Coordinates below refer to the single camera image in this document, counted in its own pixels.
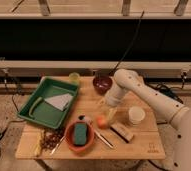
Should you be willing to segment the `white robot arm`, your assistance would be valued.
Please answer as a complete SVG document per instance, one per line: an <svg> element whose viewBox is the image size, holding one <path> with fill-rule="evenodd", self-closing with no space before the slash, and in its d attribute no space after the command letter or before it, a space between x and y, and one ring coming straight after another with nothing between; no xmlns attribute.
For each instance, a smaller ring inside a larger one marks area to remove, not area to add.
<svg viewBox="0 0 191 171"><path fill-rule="evenodd" d="M118 69L104 103L117 107L132 91L177 130L173 171L191 171L191 108L145 85L138 77L133 70Z"/></svg>

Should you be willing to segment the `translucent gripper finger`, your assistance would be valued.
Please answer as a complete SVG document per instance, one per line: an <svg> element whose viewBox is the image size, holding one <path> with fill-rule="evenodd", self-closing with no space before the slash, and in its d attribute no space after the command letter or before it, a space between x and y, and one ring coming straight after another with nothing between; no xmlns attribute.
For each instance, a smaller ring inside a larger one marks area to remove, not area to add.
<svg viewBox="0 0 191 171"><path fill-rule="evenodd" d="M104 117L107 116L107 108L106 107L101 107L100 108L100 114Z"/></svg>
<svg viewBox="0 0 191 171"><path fill-rule="evenodd" d="M109 124L112 123L113 117L116 114L116 112L117 112L117 107L109 109L108 115L107 115L107 120Z"/></svg>

